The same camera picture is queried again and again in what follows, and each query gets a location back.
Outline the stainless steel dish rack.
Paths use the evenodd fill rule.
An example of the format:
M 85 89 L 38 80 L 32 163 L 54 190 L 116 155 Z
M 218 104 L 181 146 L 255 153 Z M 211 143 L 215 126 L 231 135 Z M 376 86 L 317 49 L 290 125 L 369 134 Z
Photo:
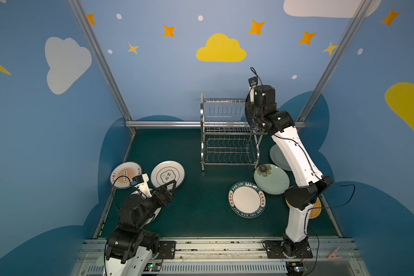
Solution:
M 201 170 L 206 166 L 253 166 L 260 160 L 263 133 L 246 120 L 245 100 L 201 95 Z

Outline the black round plate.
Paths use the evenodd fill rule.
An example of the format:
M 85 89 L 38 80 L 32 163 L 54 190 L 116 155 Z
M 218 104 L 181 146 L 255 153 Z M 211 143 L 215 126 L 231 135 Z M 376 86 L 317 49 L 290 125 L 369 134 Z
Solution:
M 255 104 L 254 102 L 251 102 L 250 100 L 246 100 L 245 102 L 245 115 L 246 115 L 246 120 L 248 122 L 248 125 L 253 129 L 253 130 L 257 130 L 258 129 L 258 122 L 257 122 L 257 117 L 258 117 L 258 105 Z

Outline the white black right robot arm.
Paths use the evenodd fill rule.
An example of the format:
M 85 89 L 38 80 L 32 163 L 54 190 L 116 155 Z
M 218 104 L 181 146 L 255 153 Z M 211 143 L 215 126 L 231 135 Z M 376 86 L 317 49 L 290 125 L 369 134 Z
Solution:
M 290 114 L 277 110 L 273 87 L 252 86 L 245 101 L 245 115 L 251 128 L 271 136 L 292 170 L 296 186 L 284 193 L 290 203 L 284 245 L 290 249 L 304 247 L 308 241 L 309 213 L 332 179 L 325 177 L 311 160 Z

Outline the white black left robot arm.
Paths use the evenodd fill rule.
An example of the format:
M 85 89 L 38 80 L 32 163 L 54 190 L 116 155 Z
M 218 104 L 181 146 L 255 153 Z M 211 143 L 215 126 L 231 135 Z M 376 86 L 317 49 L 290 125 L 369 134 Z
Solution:
M 118 210 L 119 221 L 107 238 L 104 250 L 105 276 L 140 276 L 152 255 L 159 253 L 159 235 L 144 226 L 158 209 L 174 200 L 177 182 L 150 189 L 145 177 L 134 177 L 136 191 Z

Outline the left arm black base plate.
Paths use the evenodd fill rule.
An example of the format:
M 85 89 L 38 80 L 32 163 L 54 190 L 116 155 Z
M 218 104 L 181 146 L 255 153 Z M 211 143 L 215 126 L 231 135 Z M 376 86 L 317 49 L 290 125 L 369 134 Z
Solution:
M 158 252 L 152 255 L 152 259 L 174 259 L 176 252 L 176 241 L 161 240 L 159 242 Z

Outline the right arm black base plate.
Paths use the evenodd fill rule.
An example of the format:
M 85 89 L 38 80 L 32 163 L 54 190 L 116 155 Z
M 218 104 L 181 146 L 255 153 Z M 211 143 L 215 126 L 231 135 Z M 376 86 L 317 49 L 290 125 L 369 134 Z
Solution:
M 262 244 L 269 259 L 313 258 L 307 238 L 297 243 L 289 239 L 264 240 Z

